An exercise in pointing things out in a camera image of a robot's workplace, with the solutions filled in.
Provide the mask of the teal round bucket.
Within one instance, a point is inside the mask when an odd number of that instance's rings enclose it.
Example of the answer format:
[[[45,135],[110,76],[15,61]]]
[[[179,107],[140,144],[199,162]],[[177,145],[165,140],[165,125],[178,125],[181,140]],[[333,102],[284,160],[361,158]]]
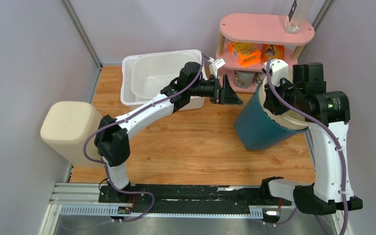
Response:
[[[234,124],[235,133],[246,150],[266,150],[308,130],[307,127],[301,130],[288,129],[272,120],[260,104],[260,87],[261,84],[257,86]]]

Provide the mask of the cream rectangular bin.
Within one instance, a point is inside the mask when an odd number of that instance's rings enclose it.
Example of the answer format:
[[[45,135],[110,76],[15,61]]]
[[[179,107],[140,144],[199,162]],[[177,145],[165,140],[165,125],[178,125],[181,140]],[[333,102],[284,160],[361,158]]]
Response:
[[[91,104],[60,101],[47,113],[40,130],[42,140],[74,166],[99,167],[83,154],[85,140],[95,132],[102,119]]]

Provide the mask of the cream round bucket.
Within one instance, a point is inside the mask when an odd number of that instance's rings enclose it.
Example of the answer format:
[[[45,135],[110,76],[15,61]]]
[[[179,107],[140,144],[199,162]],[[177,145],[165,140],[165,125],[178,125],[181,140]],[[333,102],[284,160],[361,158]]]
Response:
[[[264,85],[267,84],[267,79],[265,78],[260,87],[258,88],[258,98],[261,106],[263,106],[265,100],[266,100],[266,95],[264,91]],[[264,112],[278,125],[290,129],[290,130],[304,130],[308,128],[308,122],[305,121],[305,118],[301,116],[300,114],[289,110],[282,115],[274,115],[272,114],[269,110],[266,108],[262,107]]]

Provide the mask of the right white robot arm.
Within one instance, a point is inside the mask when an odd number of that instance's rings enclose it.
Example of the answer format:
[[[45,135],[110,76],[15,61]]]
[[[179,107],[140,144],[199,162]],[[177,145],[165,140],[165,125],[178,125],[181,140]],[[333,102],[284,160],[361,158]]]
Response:
[[[289,66],[275,59],[263,64],[266,79],[258,88],[262,108],[270,117],[288,111],[301,115],[308,124],[308,146],[315,168],[315,182],[302,185],[282,177],[262,181],[260,198],[273,204],[279,198],[293,202],[306,214],[334,214],[363,208],[355,196],[347,166],[347,133],[350,103],[342,91],[327,91],[321,63]]]

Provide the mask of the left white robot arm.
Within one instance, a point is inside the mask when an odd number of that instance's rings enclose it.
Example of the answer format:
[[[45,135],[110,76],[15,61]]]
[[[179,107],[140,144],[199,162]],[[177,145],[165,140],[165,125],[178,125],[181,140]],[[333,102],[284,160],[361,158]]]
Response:
[[[243,104],[226,74],[222,81],[214,75],[204,79],[203,66],[197,62],[187,62],[179,75],[146,104],[122,116],[113,118],[106,115],[101,119],[94,144],[112,186],[111,196],[117,202],[126,202],[130,197],[126,161],[130,157],[130,140],[138,132],[179,111],[190,103],[193,96],[208,97],[213,104]]]

